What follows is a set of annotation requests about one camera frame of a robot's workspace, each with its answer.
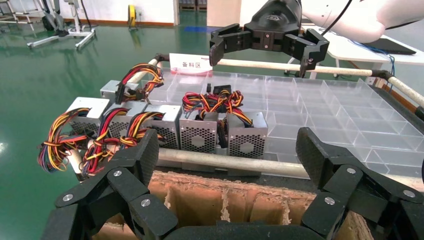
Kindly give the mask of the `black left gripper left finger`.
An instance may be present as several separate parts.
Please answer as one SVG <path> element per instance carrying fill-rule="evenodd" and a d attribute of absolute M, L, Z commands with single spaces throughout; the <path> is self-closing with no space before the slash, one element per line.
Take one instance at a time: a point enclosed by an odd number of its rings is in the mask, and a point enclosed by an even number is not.
<path fill-rule="evenodd" d="M 138 239 L 163 240 L 178 219 L 148 189 L 159 158 L 156 130 L 116 152 L 105 168 L 60 194 L 41 235 L 43 240 L 90 240 L 115 215 Z"/>

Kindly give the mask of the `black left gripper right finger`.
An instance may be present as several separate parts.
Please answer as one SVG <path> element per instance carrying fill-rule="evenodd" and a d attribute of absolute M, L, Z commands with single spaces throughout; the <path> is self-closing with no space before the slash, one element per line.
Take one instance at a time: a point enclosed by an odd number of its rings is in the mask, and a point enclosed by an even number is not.
<path fill-rule="evenodd" d="M 303 227 L 332 240 L 353 212 L 386 240 L 423 239 L 422 193 L 369 169 L 347 148 L 324 143 L 309 127 L 298 130 L 295 150 L 319 190 L 301 218 Z"/>

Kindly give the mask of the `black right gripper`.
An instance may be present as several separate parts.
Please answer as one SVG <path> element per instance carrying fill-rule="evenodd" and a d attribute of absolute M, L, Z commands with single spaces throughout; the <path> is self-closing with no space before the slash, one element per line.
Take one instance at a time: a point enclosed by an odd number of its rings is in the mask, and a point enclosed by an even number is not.
<path fill-rule="evenodd" d="M 299 35 L 301 19 L 301 1 L 267 1 L 244 25 L 244 30 L 234 23 L 211 32 L 210 66 L 216 66 L 226 53 L 250 48 L 283 50 L 300 61 L 296 77 L 303 78 L 307 71 L 314 70 L 325 59 L 330 41 L 311 28 Z"/>

